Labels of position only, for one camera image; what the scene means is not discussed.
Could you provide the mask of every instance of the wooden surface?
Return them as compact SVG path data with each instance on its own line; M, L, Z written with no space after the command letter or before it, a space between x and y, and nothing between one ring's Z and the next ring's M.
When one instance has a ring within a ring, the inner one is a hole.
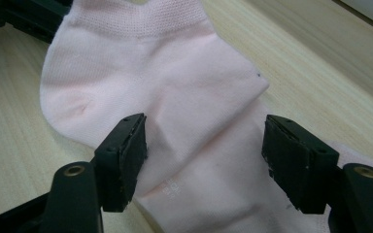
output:
M270 81L276 115L373 157L373 27L330 0L205 0L219 34ZM49 191L62 165L92 149L45 122L39 82L48 45L0 29L0 213ZM131 204L106 232L152 232Z

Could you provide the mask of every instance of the sock cuff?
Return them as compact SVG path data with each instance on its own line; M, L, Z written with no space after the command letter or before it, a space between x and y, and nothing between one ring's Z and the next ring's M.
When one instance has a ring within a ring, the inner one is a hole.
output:
M123 37L156 36L207 19L199 0L75 0L65 18L73 24Z

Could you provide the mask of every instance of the light pink fabric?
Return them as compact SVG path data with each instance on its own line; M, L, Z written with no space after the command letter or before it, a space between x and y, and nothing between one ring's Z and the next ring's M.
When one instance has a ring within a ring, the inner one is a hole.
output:
M197 0L74 0L41 105L55 130L93 148L122 118L148 116L135 198L165 232L326 232L325 216L297 212L268 177L267 86Z

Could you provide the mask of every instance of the wooden table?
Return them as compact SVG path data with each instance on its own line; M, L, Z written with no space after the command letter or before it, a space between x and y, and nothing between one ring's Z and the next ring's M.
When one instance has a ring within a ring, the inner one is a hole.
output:
M330 0L204 0L219 34L257 64L262 100L322 139L373 158L373 27ZM49 191L62 165L92 149L57 134L39 104L48 45L0 29L0 213ZM135 205L106 232L152 232Z

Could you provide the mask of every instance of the wood grain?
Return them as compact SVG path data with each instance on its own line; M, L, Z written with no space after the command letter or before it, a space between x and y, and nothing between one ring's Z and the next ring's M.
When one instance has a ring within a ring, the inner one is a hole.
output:
M219 34L270 81L271 110L325 140L373 157L373 27L329 0L203 0ZM0 29L0 213L51 186L92 149L54 132L39 82L48 45ZM153 232L138 209L105 217L106 232Z

